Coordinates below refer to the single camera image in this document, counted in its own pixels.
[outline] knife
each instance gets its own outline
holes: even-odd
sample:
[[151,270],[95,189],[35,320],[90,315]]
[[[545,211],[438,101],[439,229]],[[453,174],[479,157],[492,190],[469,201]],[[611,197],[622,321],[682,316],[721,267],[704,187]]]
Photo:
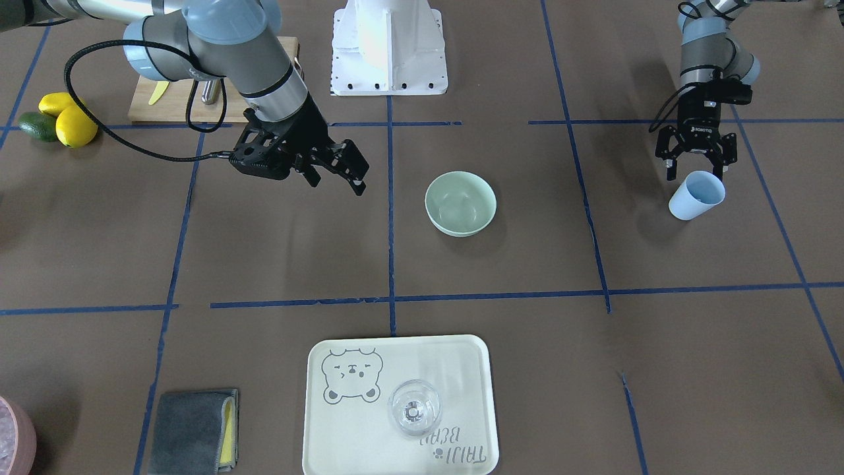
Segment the knife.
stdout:
[[155,90],[153,91],[152,97],[149,98],[149,104],[152,106],[154,103],[158,102],[158,99],[164,95],[164,91],[167,90],[167,86],[170,85],[170,81],[158,81],[155,84]]

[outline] bowl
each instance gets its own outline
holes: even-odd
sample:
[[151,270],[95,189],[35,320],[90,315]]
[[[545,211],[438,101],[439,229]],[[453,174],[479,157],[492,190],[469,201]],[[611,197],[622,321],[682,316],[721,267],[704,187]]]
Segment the bowl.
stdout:
[[470,172],[440,175],[425,191],[425,210],[430,222],[455,238],[472,236],[487,227],[497,205],[490,185]]
[[27,475],[35,460],[35,427],[20,406],[3,399],[2,396],[0,396],[0,408],[8,409],[12,416],[14,447],[11,463],[8,466],[8,475]]

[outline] green avocado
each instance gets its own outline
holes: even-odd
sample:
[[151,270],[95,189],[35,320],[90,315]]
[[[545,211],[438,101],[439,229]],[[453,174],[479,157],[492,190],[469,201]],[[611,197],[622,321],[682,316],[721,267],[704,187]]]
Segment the green avocado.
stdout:
[[42,142],[55,142],[56,118],[40,112],[24,112],[18,117],[18,126],[30,137]]

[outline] cartoon bear face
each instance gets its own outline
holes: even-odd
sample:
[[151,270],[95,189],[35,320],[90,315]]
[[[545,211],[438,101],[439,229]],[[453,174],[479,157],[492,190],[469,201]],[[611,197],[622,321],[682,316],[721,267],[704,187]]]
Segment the cartoon bear face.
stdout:
[[344,397],[360,397],[366,402],[375,402],[381,395],[378,374],[384,367],[381,355],[364,353],[360,349],[344,350],[340,354],[331,351],[322,360],[322,373],[327,387],[322,396],[328,404],[337,404]]

